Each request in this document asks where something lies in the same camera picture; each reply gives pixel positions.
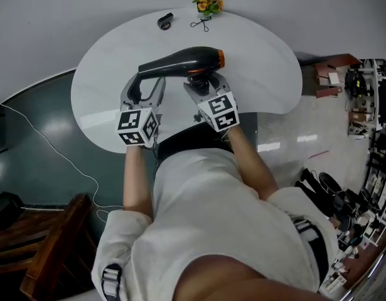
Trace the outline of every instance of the potted plant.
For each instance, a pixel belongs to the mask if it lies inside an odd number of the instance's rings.
[[[222,0],[193,0],[197,5],[197,11],[202,13],[202,16],[210,16],[223,11]]]

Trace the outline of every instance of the skin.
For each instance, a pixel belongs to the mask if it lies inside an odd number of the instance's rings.
[[[239,126],[228,138],[243,182],[266,201],[278,190],[264,161],[250,145]],[[128,147],[124,173],[123,208],[153,218],[153,205],[146,178],[144,153]],[[251,267],[227,256],[207,255],[191,262],[176,285],[173,301],[323,301],[326,298],[266,279]]]

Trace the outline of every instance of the white t-shirt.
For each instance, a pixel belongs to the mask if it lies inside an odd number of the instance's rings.
[[[317,291],[314,256],[291,216],[304,216],[323,235],[329,264],[338,252],[332,224],[297,187],[267,201],[246,186],[234,155],[198,149],[166,159],[156,174],[154,221],[113,211],[97,249],[92,281],[102,293],[107,265],[123,268],[121,300],[170,301],[183,270],[204,255],[225,255],[268,279]]]

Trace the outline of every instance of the oval table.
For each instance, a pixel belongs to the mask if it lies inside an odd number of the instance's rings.
[[[170,29],[157,20],[174,14]],[[83,133],[96,145],[125,153],[115,133],[120,94],[138,66],[192,46],[222,49],[223,75],[237,100],[240,113],[285,114],[299,102],[302,77],[292,50],[276,35],[251,20],[223,12],[194,28],[200,19],[194,8],[164,10],[128,21],[99,39],[82,58],[72,83],[72,109]],[[145,80],[147,97],[156,80]],[[183,88],[185,78],[167,77],[159,114],[158,142],[196,124],[198,109]]]

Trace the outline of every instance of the shirt sleeve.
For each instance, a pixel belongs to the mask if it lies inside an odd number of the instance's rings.
[[[328,218],[314,205],[298,187],[285,187],[276,191],[267,200],[289,216],[301,216],[319,229],[325,241],[328,262],[332,264],[338,254],[338,239]]]
[[[105,230],[100,238],[94,267],[92,269],[92,282],[99,295],[106,300],[102,292],[102,274],[110,264],[118,264],[124,268],[130,260],[131,248],[134,242],[151,225],[149,216],[134,211],[112,211],[109,213]],[[127,300],[126,281],[121,278],[120,297]]]

